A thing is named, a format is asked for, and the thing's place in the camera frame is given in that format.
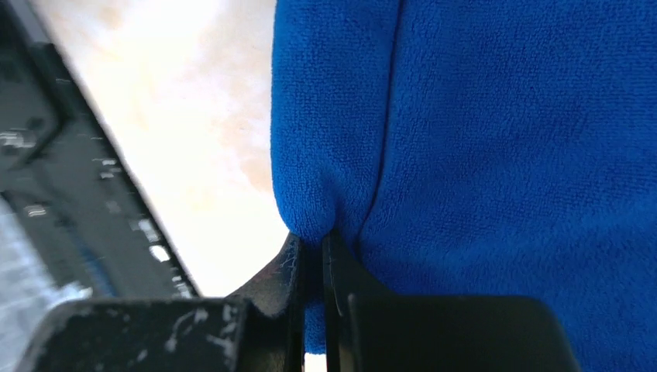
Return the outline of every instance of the beige marbled surface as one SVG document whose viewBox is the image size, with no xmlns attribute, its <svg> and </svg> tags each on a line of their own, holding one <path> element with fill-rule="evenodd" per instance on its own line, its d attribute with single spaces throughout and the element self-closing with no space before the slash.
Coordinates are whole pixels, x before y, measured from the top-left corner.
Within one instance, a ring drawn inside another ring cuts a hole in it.
<svg viewBox="0 0 657 372">
<path fill-rule="evenodd" d="M 280 249 L 269 158 L 275 0 L 36 0 L 204 295 Z"/>
</svg>

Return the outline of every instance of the blue towel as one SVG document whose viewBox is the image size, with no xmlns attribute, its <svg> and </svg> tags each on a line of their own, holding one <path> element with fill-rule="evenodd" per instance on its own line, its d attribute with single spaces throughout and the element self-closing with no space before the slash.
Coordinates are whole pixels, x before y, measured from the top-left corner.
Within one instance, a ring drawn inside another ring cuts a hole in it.
<svg viewBox="0 0 657 372">
<path fill-rule="evenodd" d="M 337 227 L 404 294 L 541 299 L 584 370 L 657 370 L 656 1 L 279 0 L 271 156 L 311 245 Z"/>
</svg>

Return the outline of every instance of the towel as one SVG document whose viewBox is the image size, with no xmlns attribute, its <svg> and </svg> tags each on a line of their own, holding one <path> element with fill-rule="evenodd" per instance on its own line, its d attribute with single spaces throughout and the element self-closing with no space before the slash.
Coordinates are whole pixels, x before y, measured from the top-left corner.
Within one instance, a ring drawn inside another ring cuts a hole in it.
<svg viewBox="0 0 657 372">
<path fill-rule="evenodd" d="M 584 370 L 657 370 L 655 0 L 279 0 L 272 66 L 309 352 L 336 227 L 399 293 L 532 296 Z"/>
</svg>

